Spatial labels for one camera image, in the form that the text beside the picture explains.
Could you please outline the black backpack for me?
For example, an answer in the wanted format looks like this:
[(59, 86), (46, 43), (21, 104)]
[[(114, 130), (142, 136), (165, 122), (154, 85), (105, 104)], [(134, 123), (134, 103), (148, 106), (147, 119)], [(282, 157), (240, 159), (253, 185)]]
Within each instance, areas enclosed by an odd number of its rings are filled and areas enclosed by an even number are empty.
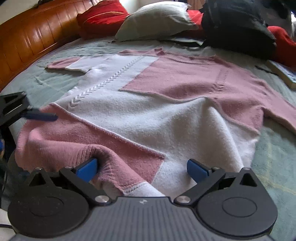
[(276, 51), (275, 37), (254, 1), (206, 1), (201, 25), (206, 43), (213, 48), (263, 60)]

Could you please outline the wooden headboard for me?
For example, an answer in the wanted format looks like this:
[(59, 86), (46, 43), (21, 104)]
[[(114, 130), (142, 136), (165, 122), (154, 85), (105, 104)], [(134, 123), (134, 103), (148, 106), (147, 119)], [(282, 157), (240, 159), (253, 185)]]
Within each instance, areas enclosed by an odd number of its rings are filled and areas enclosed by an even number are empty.
[(1, 24), (1, 89), (41, 57), (78, 39), (76, 16), (96, 4), (50, 1)]

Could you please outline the red quilt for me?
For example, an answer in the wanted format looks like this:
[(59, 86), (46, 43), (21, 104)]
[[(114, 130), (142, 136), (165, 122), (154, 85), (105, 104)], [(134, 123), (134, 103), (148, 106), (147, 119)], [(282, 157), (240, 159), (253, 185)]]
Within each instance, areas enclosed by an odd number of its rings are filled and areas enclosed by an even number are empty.
[(83, 39), (115, 36), (129, 16), (119, 1), (100, 1), (76, 17), (79, 35)]
[[(197, 30), (189, 31), (192, 38), (205, 39), (206, 34), (201, 26), (203, 13), (199, 10), (187, 10), (190, 19), (198, 26)], [(268, 26), (268, 30), (274, 35), (276, 51), (274, 61), (295, 69), (295, 41), (287, 31), (279, 26)]]

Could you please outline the red quilt right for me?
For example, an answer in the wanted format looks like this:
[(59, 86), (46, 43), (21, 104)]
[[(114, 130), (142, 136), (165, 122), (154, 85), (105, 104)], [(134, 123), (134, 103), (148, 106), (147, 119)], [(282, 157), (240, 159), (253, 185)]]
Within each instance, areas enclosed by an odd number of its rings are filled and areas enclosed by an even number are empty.
[[(199, 10), (187, 10), (190, 19), (198, 26), (197, 30), (189, 31), (192, 38), (205, 39), (206, 34), (201, 26), (203, 13)], [(274, 35), (276, 51), (274, 61), (295, 69), (295, 41), (287, 31), (279, 26), (268, 26), (268, 30)]]

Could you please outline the grey green pillow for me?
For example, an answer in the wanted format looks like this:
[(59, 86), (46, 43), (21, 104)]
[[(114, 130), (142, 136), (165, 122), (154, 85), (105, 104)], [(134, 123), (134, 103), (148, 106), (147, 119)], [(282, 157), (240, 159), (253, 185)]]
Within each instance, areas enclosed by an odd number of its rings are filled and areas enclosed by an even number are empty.
[(178, 1), (160, 1), (142, 6), (125, 18), (114, 40), (152, 40), (197, 30), (197, 24), (187, 12), (189, 7), (189, 4)]

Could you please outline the pink and white sweater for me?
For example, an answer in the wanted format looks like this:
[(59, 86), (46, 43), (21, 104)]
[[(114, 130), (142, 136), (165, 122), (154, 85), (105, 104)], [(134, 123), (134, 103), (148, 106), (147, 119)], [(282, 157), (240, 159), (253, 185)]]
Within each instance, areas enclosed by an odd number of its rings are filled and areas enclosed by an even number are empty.
[(83, 73), (30, 120), (16, 145), (19, 167), (58, 171), (97, 158), (109, 194), (175, 197), (193, 186), (186, 162), (231, 172), (249, 167), (265, 117), (295, 131), (295, 107), (264, 80), (223, 59), (161, 48), (76, 57), (50, 69)]

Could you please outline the blue white book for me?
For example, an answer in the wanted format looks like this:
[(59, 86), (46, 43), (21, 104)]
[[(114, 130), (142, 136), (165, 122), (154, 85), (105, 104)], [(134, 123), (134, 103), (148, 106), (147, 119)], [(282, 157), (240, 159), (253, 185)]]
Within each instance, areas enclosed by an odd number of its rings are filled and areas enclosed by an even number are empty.
[(268, 60), (266, 66), (292, 90), (295, 90), (295, 71), (280, 63)]

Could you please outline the red quilt left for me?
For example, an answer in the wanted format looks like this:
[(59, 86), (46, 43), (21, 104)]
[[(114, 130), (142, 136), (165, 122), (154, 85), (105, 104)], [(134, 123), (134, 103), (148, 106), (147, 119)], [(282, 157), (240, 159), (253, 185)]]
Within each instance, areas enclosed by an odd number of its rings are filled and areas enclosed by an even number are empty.
[(115, 36), (129, 16), (119, 1), (100, 1), (76, 17), (79, 35), (83, 39)]

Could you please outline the green plaid bed blanket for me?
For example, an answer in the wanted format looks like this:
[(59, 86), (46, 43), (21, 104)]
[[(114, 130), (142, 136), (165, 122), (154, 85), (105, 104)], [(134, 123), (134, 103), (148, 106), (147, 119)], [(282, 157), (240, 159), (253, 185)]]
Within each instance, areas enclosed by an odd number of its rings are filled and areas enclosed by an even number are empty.
[[(45, 106), (75, 87), (81, 78), (80, 73), (46, 70), (49, 63), (74, 56), (114, 54), (125, 49), (150, 50), (158, 47), (194, 56), (217, 55), (250, 70), (281, 93), (290, 103), (295, 103), (295, 92), (277, 76), (267, 73), (264, 62), (259, 59), (210, 47), (185, 47), (156, 40), (114, 43), (111, 38), (88, 41), (78, 39), (54, 50), (15, 77), (3, 89), (3, 94), (24, 91), (33, 106)], [(293, 240), (295, 238), (295, 135), (275, 121), (265, 119), (251, 166), (278, 208), (278, 218), (271, 233), (272, 237), (275, 240)]]

